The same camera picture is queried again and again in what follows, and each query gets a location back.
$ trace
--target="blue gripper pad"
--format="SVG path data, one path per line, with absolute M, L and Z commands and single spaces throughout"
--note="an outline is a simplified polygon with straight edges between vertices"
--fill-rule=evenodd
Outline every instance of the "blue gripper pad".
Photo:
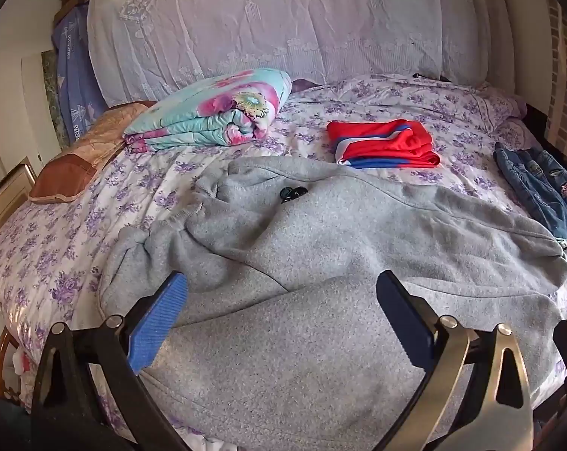
M 434 367 L 434 335 L 411 303 L 411 295 L 392 271 L 377 278 L 377 301 L 413 366 Z
M 129 336 L 127 361 L 139 372 L 152 364 L 168 331 L 187 301 L 187 277 L 173 272 L 158 289 L 160 294 Z

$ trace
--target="wooden chair leg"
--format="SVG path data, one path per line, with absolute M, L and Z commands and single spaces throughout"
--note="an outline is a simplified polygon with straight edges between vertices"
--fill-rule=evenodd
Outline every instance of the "wooden chair leg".
M 9 345 L 14 346 L 16 349 L 18 349 L 19 346 L 18 341 L 14 339 L 12 334 L 8 332 L 8 329 L 4 327 L 2 335 L 0 336 L 0 400 L 20 405 L 19 392 L 11 387 L 6 387 L 6 382 L 4 381 L 4 360 L 6 359 L 6 351 Z

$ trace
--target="white stripe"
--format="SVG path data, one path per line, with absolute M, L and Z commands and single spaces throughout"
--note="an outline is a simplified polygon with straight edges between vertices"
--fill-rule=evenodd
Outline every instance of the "white stripe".
M 344 153 L 350 144 L 354 144 L 355 142 L 363 142 L 363 141 L 391 141 L 392 139 L 396 138 L 400 132 L 407 130 L 395 130 L 390 134 L 389 137 L 351 137 L 349 139 L 344 139 L 340 141 L 336 147 L 336 163 L 339 165 L 347 164 L 346 161 L 343 161 L 342 158 L 344 157 Z

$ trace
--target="plaid fabric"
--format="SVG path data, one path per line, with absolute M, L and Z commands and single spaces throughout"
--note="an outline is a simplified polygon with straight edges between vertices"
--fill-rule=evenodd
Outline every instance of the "plaid fabric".
M 567 158 L 567 16 L 557 0 L 548 0 L 553 41 L 553 84 L 546 140 Z

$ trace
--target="red object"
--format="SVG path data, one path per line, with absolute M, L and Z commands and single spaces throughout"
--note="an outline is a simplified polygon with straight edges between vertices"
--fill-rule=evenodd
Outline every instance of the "red object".
M 355 168 L 434 168 L 440 157 L 431 135 L 420 122 L 329 122 L 327 125 L 338 164 Z

